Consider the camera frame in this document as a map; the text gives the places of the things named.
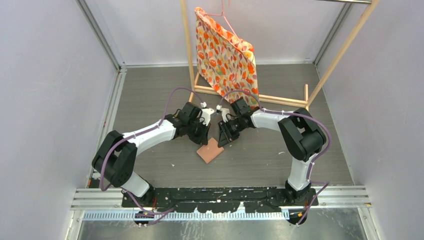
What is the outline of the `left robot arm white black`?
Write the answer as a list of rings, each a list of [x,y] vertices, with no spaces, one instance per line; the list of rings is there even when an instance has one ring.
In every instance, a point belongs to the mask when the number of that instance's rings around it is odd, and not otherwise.
[[[110,187],[121,188],[141,207],[148,207],[153,202],[155,188],[135,173],[137,156],[183,136],[197,145],[207,145],[214,114],[215,110],[205,102],[200,106],[187,102],[182,109],[147,127],[127,133],[109,132],[92,160],[92,167],[100,174],[99,188],[104,192]]]

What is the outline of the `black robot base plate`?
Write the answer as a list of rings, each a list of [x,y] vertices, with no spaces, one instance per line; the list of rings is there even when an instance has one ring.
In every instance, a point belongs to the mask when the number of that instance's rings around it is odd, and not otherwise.
[[[282,207],[305,209],[308,204],[318,205],[313,200],[316,194],[310,188],[299,197],[284,188],[263,187],[156,187],[147,191],[142,197],[132,200],[124,193],[122,206],[135,208],[154,207],[160,212],[173,208],[177,213],[234,213],[244,209],[246,213],[276,213]]]

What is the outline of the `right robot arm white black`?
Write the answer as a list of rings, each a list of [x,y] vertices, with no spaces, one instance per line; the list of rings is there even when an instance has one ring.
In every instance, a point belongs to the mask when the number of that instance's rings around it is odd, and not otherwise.
[[[314,158],[319,155],[327,137],[318,123],[305,108],[296,111],[275,111],[256,106],[251,107],[240,98],[231,103],[234,115],[229,109],[217,105],[221,114],[218,146],[223,147],[240,137],[241,131],[248,128],[265,128],[279,131],[292,165],[285,182],[284,195],[291,205],[299,205],[310,191],[310,174]]]

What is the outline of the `pink blue card holder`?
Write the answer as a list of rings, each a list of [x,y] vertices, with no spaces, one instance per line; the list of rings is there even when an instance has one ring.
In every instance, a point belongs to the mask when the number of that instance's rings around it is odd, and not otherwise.
[[[223,151],[223,147],[218,147],[218,141],[215,138],[210,138],[207,144],[202,145],[196,153],[206,164],[209,164]]]

